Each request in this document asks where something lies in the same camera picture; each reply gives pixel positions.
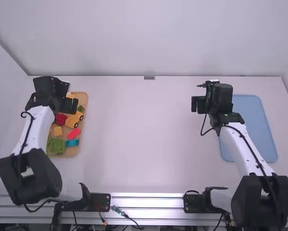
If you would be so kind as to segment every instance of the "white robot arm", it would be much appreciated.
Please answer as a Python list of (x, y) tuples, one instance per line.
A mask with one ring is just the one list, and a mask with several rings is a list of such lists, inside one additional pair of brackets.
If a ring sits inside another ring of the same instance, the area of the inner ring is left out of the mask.
[(89, 200), (84, 184), (68, 195), (62, 191), (59, 170), (46, 155), (47, 138), (58, 111), (75, 113), (77, 103), (66, 98), (69, 83), (51, 76), (33, 79), (35, 91), (21, 117), (26, 123), (20, 140), (8, 157), (0, 159), (0, 177), (16, 205), (34, 204), (42, 199)]
[(232, 86), (209, 80), (198, 87), (206, 88), (206, 95), (192, 97), (192, 111), (209, 115), (212, 129), (230, 150), (241, 176), (234, 193), (225, 187), (206, 188), (203, 204), (210, 212), (221, 209), (232, 214), (239, 227), (281, 229), (288, 217), (288, 177), (278, 176), (265, 162), (242, 116), (232, 112)]

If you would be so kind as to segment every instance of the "blue toy block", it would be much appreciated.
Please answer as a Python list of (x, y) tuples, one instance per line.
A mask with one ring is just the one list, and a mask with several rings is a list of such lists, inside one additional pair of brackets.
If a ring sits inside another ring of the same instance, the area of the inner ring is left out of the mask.
[(66, 141), (66, 148), (76, 147), (80, 144), (80, 139)]

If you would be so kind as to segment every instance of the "wooden tray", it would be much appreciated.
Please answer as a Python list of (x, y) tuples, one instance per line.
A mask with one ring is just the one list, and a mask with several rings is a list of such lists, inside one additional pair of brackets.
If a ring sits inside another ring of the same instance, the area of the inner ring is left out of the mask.
[[(71, 148), (65, 148), (64, 152), (62, 153), (57, 153), (57, 154), (53, 154), (53, 153), (50, 153), (49, 151), (47, 152), (47, 155), (49, 157), (74, 157), (78, 154), (78, 151), (80, 149), (80, 145), (81, 145), (81, 136), (82, 136), (82, 132), (83, 132), (83, 125), (84, 125), (84, 120), (85, 120), (85, 113), (86, 113), (86, 110), (87, 110), (87, 101), (88, 101), (88, 95), (87, 93), (85, 92), (71, 92), (71, 94), (75, 95), (75, 98), (78, 99), (78, 105), (82, 105), (84, 108), (85, 108), (85, 111), (84, 111), (84, 118), (83, 120), (81, 120), (79, 123), (78, 123), (78, 129), (81, 130), (81, 133), (79, 135), (77, 135), (75, 137), (75, 139), (79, 139), (80, 143), (78, 146), (76, 147), (71, 147)], [(70, 117), (72, 116), (72, 114), (65, 114), (67, 117)], [(54, 128), (57, 127), (58, 125), (56, 124), (52, 124), (51, 125), (51, 128), (49, 130), (49, 133), (51, 133), (51, 136), (52, 136), (52, 139), (62, 139), (65, 141), (69, 140), (67, 135), (74, 130), (74, 128), (69, 128), (67, 127), (66, 125), (63, 125), (62, 126), (62, 131), (63, 131), (63, 135), (59, 136), (59, 137), (55, 137), (55, 133), (54, 133)]]

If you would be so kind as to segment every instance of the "yellow toy car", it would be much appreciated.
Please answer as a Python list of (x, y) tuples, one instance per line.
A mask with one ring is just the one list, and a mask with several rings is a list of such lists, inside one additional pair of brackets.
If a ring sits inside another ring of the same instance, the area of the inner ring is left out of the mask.
[(76, 128), (78, 126), (78, 122), (80, 122), (83, 118), (83, 113), (77, 111), (75, 115), (72, 115), (66, 119), (65, 125), (69, 128)]

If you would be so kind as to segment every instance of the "white wall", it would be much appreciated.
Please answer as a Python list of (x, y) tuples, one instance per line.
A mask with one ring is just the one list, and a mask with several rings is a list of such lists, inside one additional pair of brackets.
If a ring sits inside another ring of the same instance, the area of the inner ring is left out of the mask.
[(0, 0), (0, 40), (30, 75), (281, 75), (288, 90), (288, 0)]
[(15, 109), (20, 103), (26, 80), (28, 80), (27, 74), (0, 46), (0, 151), (3, 146), (9, 145), (9, 140), (5, 138), (9, 134), (11, 124), (20, 120), (20, 112)]

